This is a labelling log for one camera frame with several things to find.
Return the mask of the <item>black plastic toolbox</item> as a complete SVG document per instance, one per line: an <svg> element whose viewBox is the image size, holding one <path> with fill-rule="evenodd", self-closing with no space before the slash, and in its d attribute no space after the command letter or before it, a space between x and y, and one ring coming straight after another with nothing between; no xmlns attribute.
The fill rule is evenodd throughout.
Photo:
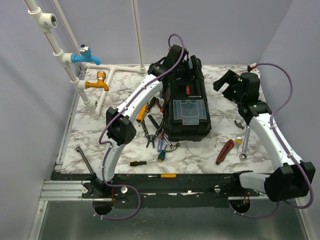
<svg viewBox="0 0 320 240"><path fill-rule="evenodd" d="M199 142L212 129L200 59L199 63L200 79L191 76L190 80L174 80L174 73L171 73L163 87L163 128L172 142Z"/></svg>

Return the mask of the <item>red black pliers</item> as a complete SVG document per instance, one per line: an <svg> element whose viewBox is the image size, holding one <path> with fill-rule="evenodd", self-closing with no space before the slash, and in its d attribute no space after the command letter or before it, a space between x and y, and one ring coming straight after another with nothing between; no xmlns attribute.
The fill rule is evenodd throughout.
<svg viewBox="0 0 320 240"><path fill-rule="evenodd" d="M159 111L160 111L161 113L164 113L164 108L163 108L163 106L161 105L160 100L159 100L158 98L156 99L155 103L156 103L157 107L159 108Z"/></svg>

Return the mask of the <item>red black utility knife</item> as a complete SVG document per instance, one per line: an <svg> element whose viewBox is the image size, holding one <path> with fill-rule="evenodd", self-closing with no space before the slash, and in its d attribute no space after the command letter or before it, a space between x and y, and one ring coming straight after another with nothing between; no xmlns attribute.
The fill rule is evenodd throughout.
<svg viewBox="0 0 320 240"><path fill-rule="evenodd" d="M220 151L219 155L216 158L215 164L220 165L226 158L230 150L235 146L235 143L232 139L228 140Z"/></svg>

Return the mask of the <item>silver claw hammer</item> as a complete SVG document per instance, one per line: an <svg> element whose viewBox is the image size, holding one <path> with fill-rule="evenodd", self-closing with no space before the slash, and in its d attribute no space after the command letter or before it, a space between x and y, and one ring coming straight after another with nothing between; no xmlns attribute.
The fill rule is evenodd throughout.
<svg viewBox="0 0 320 240"><path fill-rule="evenodd" d="M180 143L176 143L176 144L173 144L169 138L166 136L166 134L163 135L163 139L168 143L170 149L167 150L167 152L173 152L175 151L178 147L180 147Z"/></svg>

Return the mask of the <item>blue handle screwdriver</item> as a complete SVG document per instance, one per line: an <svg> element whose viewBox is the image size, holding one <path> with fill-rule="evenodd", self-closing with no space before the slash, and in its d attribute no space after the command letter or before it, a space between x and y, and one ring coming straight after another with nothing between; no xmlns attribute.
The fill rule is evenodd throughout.
<svg viewBox="0 0 320 240"><path fill-rule="evenodd" d="M157 145L157 151L160 153L163 149L163 136L164 136L164 132L162 132L159 135L159 140L158 140L158 145Z"/></svg>

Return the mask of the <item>green stubby screwdriver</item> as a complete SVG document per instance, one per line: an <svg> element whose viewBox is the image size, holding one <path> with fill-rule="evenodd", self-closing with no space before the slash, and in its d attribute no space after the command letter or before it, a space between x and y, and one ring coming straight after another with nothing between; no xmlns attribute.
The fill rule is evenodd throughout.
<svg viewBox="0 0 320 240"><path fill-rule="evenodd" d="M165 149L162 149L161 152L159 153L158 157L157 157L157 160L159 162L163 162L166 158L166 150Z"/></svg>

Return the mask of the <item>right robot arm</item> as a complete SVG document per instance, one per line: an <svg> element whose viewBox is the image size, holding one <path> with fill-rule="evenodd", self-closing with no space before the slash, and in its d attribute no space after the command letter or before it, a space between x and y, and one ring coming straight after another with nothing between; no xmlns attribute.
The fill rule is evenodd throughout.
<svg viewBox="0 0 320 240"><path fill-rule="evenodd" d="M219 91L224 84L228 86L223 96L235 103L238 113L262 142L273 167L273 173L263 174L253 171L236 173L236 180L230 183L230 191L241 196L248 189L264 193L273 202L287 201L314 193L311 183L316 168L312 162L305 162L293 150L280 130L277 129L268 104L260 100L260 79L257 74L244 72L240 75L228 70L213 83Z"/></svg>

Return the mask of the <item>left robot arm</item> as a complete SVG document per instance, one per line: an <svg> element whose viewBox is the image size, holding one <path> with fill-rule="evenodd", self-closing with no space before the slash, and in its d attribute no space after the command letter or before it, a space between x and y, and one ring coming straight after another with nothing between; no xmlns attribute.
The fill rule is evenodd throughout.
<svg viewBox="0 0 320 240"><path fill-rule="evenodd" d="M161 92L163 96L172 97L177 93L172 87L199 84L203 79L202 63L195 55L180 45L172 45L167 56L152 63L142 83L118 107L109 107L106 111L106 126L99 136L98 143L105 145L105 153L100 165L101 172L94 184L93 191L101 198L110 194L115 168L124 150L137 133L134 120L151 98Z"/></svg>

